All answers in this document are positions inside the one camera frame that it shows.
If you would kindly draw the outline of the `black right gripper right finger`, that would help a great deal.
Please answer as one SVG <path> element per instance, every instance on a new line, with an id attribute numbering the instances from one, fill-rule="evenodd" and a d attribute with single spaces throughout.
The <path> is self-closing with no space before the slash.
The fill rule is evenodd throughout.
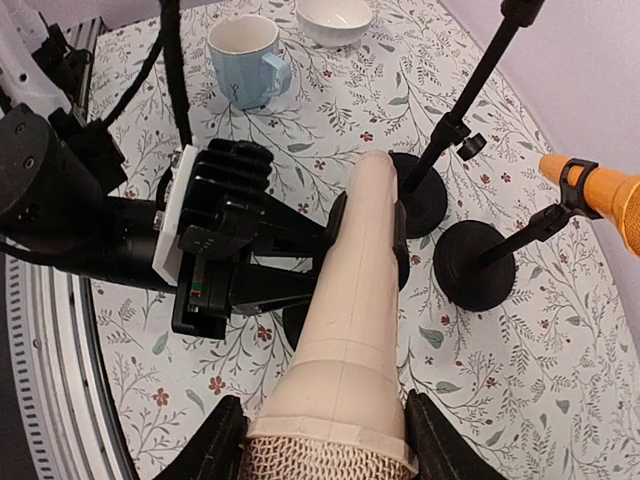
<path id="1" fill-rule="evenodd" d="M 409 446 L 416 455 L 415 479 L 492 479 L 484 461 L 425 394 L 411 390 L 405 406 Z"/>

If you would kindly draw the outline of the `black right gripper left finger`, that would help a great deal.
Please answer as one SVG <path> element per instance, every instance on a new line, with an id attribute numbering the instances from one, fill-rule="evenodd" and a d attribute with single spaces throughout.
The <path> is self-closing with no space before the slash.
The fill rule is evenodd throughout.
<path id="1" fill-rule="evenodd" d="M 164 478 L 236 479 L 247 426 L 240 399 L 232 395 L 223 397 L 164 469 Z"/>

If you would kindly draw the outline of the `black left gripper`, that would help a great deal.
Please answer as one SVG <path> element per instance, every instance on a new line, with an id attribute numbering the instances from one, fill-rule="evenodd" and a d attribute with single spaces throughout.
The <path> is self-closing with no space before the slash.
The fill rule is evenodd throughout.
<path id="1" fill-rule="evenodd" d="M 219 200 L 210 211 L 184 206 L 172 330 L 223 340 L 230 315 L 260 315 L 309 302 L 316 276 L 239 263 L 240 251 L 254 239 L 250 247 L 256 256 L 322 260 L 337 239 L 347 199 L 345 192 L 336 198 L 326 226 L 271 196 L 266 212 L 260 204 L 232 199 Z"/>

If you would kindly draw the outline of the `beige microphone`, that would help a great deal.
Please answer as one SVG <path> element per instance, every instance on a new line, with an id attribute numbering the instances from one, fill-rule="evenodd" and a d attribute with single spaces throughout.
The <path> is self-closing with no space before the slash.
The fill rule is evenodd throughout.
<path id="1" fill-rule="evenodd" d="M 250 424 L 243 479 L 410 479 L 396 369 L 399 206 L 390 156 L 355 163 L 285 376 Z"/>

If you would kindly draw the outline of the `tall black mic stand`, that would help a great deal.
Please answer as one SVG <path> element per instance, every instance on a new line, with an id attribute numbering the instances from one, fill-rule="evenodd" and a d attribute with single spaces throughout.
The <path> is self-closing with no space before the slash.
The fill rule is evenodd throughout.
<path id="1" fill-rule="evenodd" d="M 405 233 L 409 239 L 429 235 L 444 220 L 448 208 L 445 183 L 434 169 L 440 155 L 457 146 L 458 156 L 467 161 L 486 145 L 480 134 L 472 135 L 464 116 L 478 97 L 516 33 L 531 26 L 543 5 L 542 0 L 504 0 L 503 20 L 452 110 L 434 127 L 421 156 L 389 153 L 398 179 L 398 196 L 405 210 Z"/>

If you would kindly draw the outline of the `orange microphone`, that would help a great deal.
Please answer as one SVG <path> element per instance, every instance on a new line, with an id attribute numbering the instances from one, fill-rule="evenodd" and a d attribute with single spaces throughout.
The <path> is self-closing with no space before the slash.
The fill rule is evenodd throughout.
<path id="1" fill-rule="evenodd" d="M 542 175 L 560 189 L 561 203 L 571 213 L 605 218 L 625 247 L 639 256 L 639 176 L 600 167 L 598 163 L 547 154 L 539 162 Z"/>

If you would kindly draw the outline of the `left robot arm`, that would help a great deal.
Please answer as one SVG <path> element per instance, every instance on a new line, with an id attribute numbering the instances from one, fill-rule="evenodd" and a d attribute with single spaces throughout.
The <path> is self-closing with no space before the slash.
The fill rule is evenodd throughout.
<path id="1" fill-rule="evenodd" d="M 281 311 L 295 342 L 318 275 L 268 267 L 252 256 L 309 258 L 320 267 L 335 241 L 346 199 L 320 225 L 270 196 L 265 147 L 215 139 L 193 147 L 175 1 L 143 63 L 158 58 L 181 140 L 154 200 L 116 197 L 123 158 L 101 119 L 80 125 L 62 110 L 3 104 L 1 249 L 34 265 L 172 293 L 178 334 L 223 339 L 234 314 Z"/>

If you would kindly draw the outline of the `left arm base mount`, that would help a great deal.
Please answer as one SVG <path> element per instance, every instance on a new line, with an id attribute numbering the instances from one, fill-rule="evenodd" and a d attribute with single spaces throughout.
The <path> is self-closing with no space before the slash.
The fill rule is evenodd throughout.
<path id="1" fill-rule="evenodd" d="M 108 28 L 101 17 L 67 30 L 48 24 L 42 15 L 47 38 L 37 43 L 35 62 L 70 99 L 82 118 L 88 118 L 88 98 L 98 37 Z"/>

